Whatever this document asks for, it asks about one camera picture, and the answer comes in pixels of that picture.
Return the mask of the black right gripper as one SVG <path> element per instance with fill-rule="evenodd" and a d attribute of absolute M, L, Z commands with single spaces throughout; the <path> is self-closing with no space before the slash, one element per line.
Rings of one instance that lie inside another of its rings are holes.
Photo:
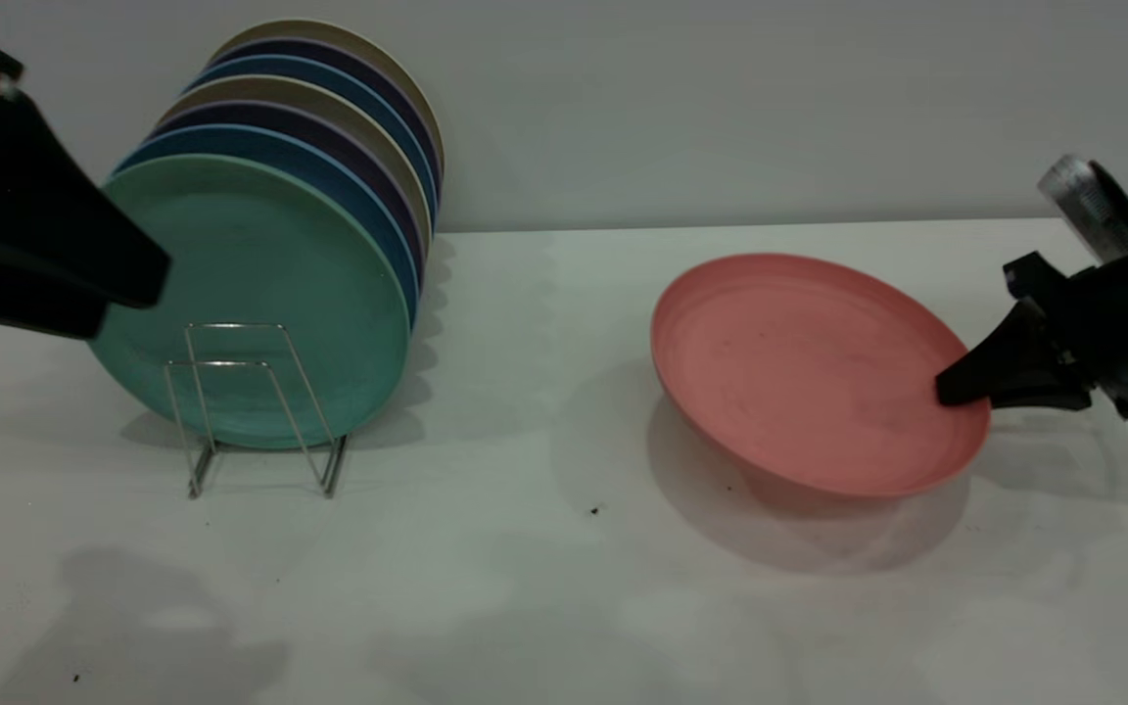
<path fill-rule="evenodd" d="M 936 374 L 944 406 L 994 409 L 1093 405 L 1091 389 L 1128 420 L 1128 193 L 1098 162 L 1057 162 L 1038 182 L 1096 266 L 1061 275 L 1037 253 L 1006 266 L 1017 300 L 980 344 Z M 1077 384 L 1064 384 L 1064 370 Z"/>

